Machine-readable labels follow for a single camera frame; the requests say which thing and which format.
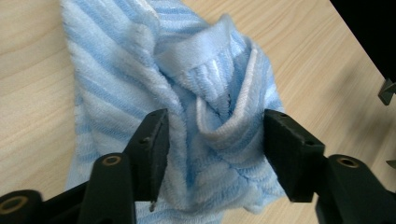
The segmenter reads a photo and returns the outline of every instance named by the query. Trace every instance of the fabric fold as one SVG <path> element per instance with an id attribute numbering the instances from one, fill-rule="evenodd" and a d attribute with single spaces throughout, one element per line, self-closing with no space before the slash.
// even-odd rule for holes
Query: fabric fold
<path id="1" fill-rule="evenodd" d="M 139 223 L 219 223 L 284 195 L 263 155 L 265 108 L 283 111 L 260 47 L 228 15 L 209 25 L 177 0 L 63 0 L 75 66 L 77 148 L 66 188 L 123 151 L 143 117 L 168 108 L 168 166 Z"/>

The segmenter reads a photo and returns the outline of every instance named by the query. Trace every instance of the towel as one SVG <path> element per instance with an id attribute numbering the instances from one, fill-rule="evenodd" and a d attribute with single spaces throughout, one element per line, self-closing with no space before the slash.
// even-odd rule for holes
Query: towel
<path id="1" fill-rule="evenodd" d="M 268 58 L 223 15 L 208 24 L 177 0 L 63 0 L 75 66 L 77 148 L 66 188 L 121 152 L 147 113 L 167 108 L 168 165 L 138 223 L 220 223 L 284 195 L 263 154 L 263 111 L 283 111 Z"/>

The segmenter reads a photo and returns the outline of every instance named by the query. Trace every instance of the black object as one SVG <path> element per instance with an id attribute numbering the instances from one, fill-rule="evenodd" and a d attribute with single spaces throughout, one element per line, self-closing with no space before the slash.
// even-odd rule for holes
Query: black object
<path id="1" fill-rule="evenodd" d="M 154 209 L 169 150 L 166 109 L 149 113 L 123 153 L 96 160 L 88 182 L 46 202 L 34 190 L 0 198 L 0 223 L 124 224 L 136 223 L 134 202 Z"/>
<path id="2" fill-rule="evenodd" d="M 396 93 L 396 13 L 392 1 L 331 0 L 338 13 L 385 78 L 378 94 L 389 105 Z"/>
<path id="3" fill-rule="evenodd" d="M 325 146 L 286 114 L 265 110 L 265 155 L 295 203 L 316 206 L 320 223 L 396 223 L 396 194 L 361 161 L 323 156 Z M 148 114 L 123 153 L 96 160 L 89 182 L 46 202 L 34 190 L 0 198 L 0 223 L 136 223 L 134 202 L 156 201 L 169 148 L 166 110 Z"/>
<path id="4" fill-rule="evenodd" d="M 323 156 L 324 145 L 291 117 L 265 110 L 265 155 L 290 201 L 318 194 L 319 223 L 396 223 L 394 194 L 361 161 Z"/>

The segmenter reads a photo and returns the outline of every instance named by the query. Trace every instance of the wooden table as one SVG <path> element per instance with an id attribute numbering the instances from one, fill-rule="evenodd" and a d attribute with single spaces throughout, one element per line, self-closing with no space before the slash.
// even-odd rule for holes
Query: wooden table
<path id="1" fill-rule="evenodd" d="M 210 22 L 229 13 L 269 56 L 287 113 L 326 144 L 364 161 L 396 190 L 396 100 L 328 0 L 185 0 Z M 64 189 L 75 147 L 73 65 L 58 1 L 0 0 L 0 195 Z M 223 223 L 317 223 L 314 204 L 286 198 Z"/>

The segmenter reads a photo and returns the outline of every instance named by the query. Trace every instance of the wood grain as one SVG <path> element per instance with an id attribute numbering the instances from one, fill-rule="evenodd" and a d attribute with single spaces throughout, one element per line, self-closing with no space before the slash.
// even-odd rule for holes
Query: wood grain
<path id="1" fill-rule="evenodd" d="M 270 58 L 287 113 L 326 144 L 356 157 L 396 190 L 396 102 L 377 98 L 383 78 L 327 0 L 184 0 L 216 22 L 232 16 Z M 58 1 L 0 0 L 0 195 L 64 188 L 75 147 L 73 65 Z M 317 223 L 314 204 L 282 198 L 258 215 L 223 223 Z"/>

